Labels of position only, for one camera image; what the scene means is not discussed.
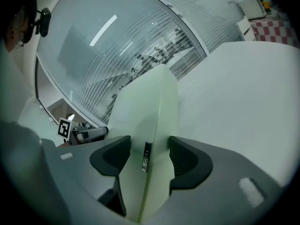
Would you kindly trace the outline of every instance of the white table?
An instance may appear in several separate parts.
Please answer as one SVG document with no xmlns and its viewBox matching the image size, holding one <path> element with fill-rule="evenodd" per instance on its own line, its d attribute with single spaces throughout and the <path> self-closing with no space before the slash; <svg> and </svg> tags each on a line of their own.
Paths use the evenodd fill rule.
<svg viewBox="0 0 300 225">
<path fill-rule="evenodd" d="M 236 151 L 280 185 L 300 142 L 300 50 L 222 44 L 178 82 L 178 136 Z"/>
</svg>

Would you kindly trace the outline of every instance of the red checkered pattern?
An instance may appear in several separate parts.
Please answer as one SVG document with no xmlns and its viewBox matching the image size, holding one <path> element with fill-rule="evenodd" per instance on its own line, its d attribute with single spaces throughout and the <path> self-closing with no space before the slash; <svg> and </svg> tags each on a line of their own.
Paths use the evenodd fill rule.
<svg viewBox="0 0 300 225">
<path fill-rule="evenodd" d="M 257 41 L 283 43 L 300 48 L 296 32 L 288 19 L 269 15 L 266 18 L 250 21 Z"/>
</svg>

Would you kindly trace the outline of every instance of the fluorescent light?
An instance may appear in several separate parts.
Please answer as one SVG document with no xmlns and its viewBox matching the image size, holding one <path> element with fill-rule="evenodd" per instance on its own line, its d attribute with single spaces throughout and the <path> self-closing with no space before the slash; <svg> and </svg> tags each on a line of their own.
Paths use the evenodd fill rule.
<svg viewBox="0 0 300 225">
<path fill-rule="evenodd" d="M 133 42 L 131 42 L 131 43 L 123 50 L 123 52 L 121 52 L 121 54 L 120 54 L 119 56 L 121 56 L 121 55 L 126 51 L 126 49 L 129 48 L 129 46 L 130 46 L 132 43 L 133 43 Z"/>
<path fill-rule="evenodd" d="M 114 15 L 112 16 L 112 18 L 110 20 L 107 21 L 106 24 L 104 24 L 104 26 L 100 29 L 100 31 L 95 35 L 95 37 L 93 38 L 93 40 L 90 43 L 90 46 L 95 45 L 95 43 L 98 41 L 99 37 L 105 32 L 105 30 L 113 23 L 114 20 L 117 19 L 117 16 Z"/>
<path fill-rule="evenodd" d="M 69 116 L 67 119 L 68 119 L 68 120 L 70 120 L 70 121 L 72 121 L 74 117 L 75 117 L 75 115 L 74 115 L 74 114 L 72 114 L 72 115 L 71 115 L 71 116 Z"/>
</svg>

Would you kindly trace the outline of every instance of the yellow object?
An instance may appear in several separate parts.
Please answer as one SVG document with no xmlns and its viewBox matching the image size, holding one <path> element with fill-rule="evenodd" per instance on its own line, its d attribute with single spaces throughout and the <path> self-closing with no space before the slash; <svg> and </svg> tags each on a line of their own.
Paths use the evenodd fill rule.
<svg viewBox="0 0 300 225">
<path fill-rule="evenodd" d="M 271 4 L 270 4 L 270 2 L 263 1 L 263 2 L 262 2 L 262 4 L 263 4 L 263 7 L 264 7 L 265 9 L 267 9 L 267 8 L 271 8 Z"/>
</svg>

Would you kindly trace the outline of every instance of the metal label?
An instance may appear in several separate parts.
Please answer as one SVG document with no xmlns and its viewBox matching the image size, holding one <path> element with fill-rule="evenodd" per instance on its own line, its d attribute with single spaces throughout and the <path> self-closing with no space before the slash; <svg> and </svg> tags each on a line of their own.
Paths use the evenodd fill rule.
<svg viewBox="0 0 300 225">
<path fill-rule="evenodd" d="M 149 159 L 151 154 L 152 144 L 150 142 L 145 143 L 144 156 L 142 159 L 142 171 L 145 173 L 148 171 Z"/>
</svg>

